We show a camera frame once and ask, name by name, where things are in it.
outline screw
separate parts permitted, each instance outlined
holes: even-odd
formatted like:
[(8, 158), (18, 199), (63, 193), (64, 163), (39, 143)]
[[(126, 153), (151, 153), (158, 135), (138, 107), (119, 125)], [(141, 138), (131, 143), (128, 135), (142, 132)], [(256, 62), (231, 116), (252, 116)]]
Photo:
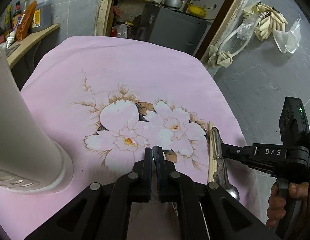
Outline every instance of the screw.
[(171, 177), (174, 179), (177, 179), (181, 176), (181, 174), (178, 171), (172, 171), (171, 172)]
[(211, 189), (218, 189), (218, 184), (214, 181), (211, 181), (208, 186), (211, 188)]
[(129, 177), (130, 179), (137, 179), (137, 178), (138, 178), (138, 173), (136, 173), (136, 172), (131, 172), (131, 173), (128, 175), (128, 177)]
[(89, 188), (90, 188), (91, 190), (98, 190), (100, 186), (101, 186), (101, 185), (100, 185), (99, 183), (94, 182), (94, 183), (92, 183), (91, 185), (89, 185)]

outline cloth glove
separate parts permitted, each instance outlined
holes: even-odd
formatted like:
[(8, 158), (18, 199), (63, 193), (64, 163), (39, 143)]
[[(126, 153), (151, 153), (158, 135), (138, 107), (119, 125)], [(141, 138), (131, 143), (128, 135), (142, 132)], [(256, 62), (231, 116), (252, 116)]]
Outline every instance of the cloth glove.
[(211, 45), (209, 47), (209, 59), (208, 64), (212, 67), (228, 67), (233, 63), (232, 55), (229, 51), (222, 51), (220, 55), (217, 55), (218, 47)]
[(256, 37), (261, 41), (267, 39), (273, 30), (285, 32), (287, 20), (280, 12), (260, 2), (247, 6), (243, 9), (244, 18), (252, 17), (254, 14), (267, 11), (270, 11), (271, 15), (262, 19), (254, 30)]

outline wooden shelf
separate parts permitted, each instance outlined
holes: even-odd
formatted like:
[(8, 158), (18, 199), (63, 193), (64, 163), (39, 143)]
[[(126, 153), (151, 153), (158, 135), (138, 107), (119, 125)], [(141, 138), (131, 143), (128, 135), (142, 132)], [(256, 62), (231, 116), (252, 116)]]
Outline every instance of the wooden shelf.
[(53, 24), (52, 26), (48, 27), (45, 30), (42, 30), (40, 32), (31, 33), (28, 35), (25, 39), (22, 41), (16, 41), (12, 44), (12, 47), (16, 46), (17, 44), (20, 44), (20, 46), (13, 51), (12, 54), (9, 55), (7, 58), (8, 64), (10, 69), (14, 67), (14, 65), (39, 41), (41, 41), (44, 37), (46, 37), (48, 34), (53, 32), (54, 30), (58, 29), (60, 27), (60, 23)]

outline door frame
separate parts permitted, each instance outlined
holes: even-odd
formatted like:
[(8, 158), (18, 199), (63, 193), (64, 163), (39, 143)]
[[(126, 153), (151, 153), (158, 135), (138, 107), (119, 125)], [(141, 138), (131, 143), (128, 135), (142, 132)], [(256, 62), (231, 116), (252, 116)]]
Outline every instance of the door frame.
[(208, 60), (208, 51), (210, 45), (215, 45), (218, 39), (227, 28), (230, 20), (236, 13), (241, 0), (225, 0), (221, 9), (215, 17), (214, 22), (205, 35), (201, 45), (199, 46), (195, 58), (199, 59), (203, 64)]

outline orange package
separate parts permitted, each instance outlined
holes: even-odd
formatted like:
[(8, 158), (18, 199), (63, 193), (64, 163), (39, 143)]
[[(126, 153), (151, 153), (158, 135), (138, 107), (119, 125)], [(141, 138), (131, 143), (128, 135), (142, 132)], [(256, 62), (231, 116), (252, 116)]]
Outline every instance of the orange package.
[(22, 41), (24, 38), (26, 38), (29, 27), (33, 21), (36, 5), (37, 1), (33, 1), (30, 5), (28, 5), (25, 14), (23, 15), (22, 21), (18, 25), (16, 33), (16, 38), (18, 41)]

